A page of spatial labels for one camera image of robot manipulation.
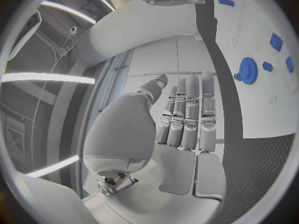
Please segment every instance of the white wall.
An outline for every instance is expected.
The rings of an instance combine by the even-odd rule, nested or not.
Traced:
[[[130,77],[142,73],[160,73],[173,71],[215,72],[212,60],[203,41],[194,36],[177,36],[153,41],[134,48],[131,65],[123,94],[135,91],[140,85],[157,75]],[[188,75],[168,74],[168,85],[150,113],[156,123],[164,110],[167,96],[172,86],[177,86],[180,78]],[[217,139],[224,139],[224,115],[222,99],[217,77],[215,77],[215,98],[217,112]],[[223,156],[223,144],[218,144],[216,153]]]

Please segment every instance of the blue plastic part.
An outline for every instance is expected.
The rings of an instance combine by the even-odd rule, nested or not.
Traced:
[[[292,73],[294,70],[294,66],[293,66],[290,56],[286,59],[286,64],[287,64],[287,68],[288,68],[289,72]]]
[[[270,40],[270,44],[271,46],[277,50],[277,51],[280,51],[281,47],[282,47],[282,44],[283,44],[283,41],[282,39],[277,36],[274,32],[272,33],[272,37],[271,37],[271,40]]]
[[[273,71],[273,66],[269,62],[264,62],[263,63],[263,68],[265,71],[272,72]]]
[[[231,1],[231,0],[218,0],[218,2],[220,4],[228,5],[228,6],[234,6],[235,5],[234,1]]]
[[[240,76],[240,73],[237,73],[234,75],[234,79],[237,80],[237,81],[242,81],[242,78]]]
[[[241,62],[239,71],[241,79],[245,84],[251,85],[257,80],[258,66],[254,59],[249,57],[244,58]]]

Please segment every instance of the black mesh fabric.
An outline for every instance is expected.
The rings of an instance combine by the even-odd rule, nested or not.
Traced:
[[[230,224],[266,193],[281,171],[294,135],[243,139],[242,113],[229,66],[215,42],[217,19],[214,0],[196,5],[197,28],[212,58],[224,111],[223,167],[227,197],[216,224]]]

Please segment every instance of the ventilation grille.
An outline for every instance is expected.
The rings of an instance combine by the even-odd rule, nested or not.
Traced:
[[[92,17],[95,17],[100,13],[100,10],[93,3],[83,7],[83,9],[86,10]]]
[[[5,139],[11,157],[25,162],[24,134],[6,125]]]

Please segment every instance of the security camera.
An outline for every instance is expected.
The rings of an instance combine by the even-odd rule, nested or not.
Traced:
[[[70,28],[69,33],[70,33],[70,35],[76,34],[77,33],[77,27],[74,26],[74,27]]]

